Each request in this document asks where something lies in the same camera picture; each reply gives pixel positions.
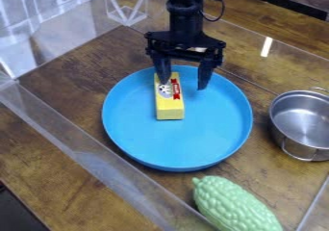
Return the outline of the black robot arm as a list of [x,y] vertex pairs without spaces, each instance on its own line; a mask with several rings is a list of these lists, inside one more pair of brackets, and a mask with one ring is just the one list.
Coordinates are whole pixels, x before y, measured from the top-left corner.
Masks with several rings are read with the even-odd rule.
[[168,0],[170,30],[146,33],[146,52],[162,84],[172,77],[173,59],[200,63],[199,90],[208,87],[215,69],[223,65],[227,42],[209,37],[204,32],[204,20],[216,22],[224,15],[224,0],[215,1],[221,3],[223,12],[216,19],[209,19],[204,12],[204,0]]

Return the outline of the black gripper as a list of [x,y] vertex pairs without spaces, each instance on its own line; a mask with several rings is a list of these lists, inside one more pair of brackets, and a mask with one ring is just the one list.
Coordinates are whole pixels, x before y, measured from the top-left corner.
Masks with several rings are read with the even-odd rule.
[[192,36],[170,31],[148,32],[146,39],[149,40],[146,51],[153,59],[160,83],[165,85],[172,77],[172,59],[201,62],[199,90],[204,90],[212,80],[216,66],[223,65],[227,42],[209,37],[205,33]]

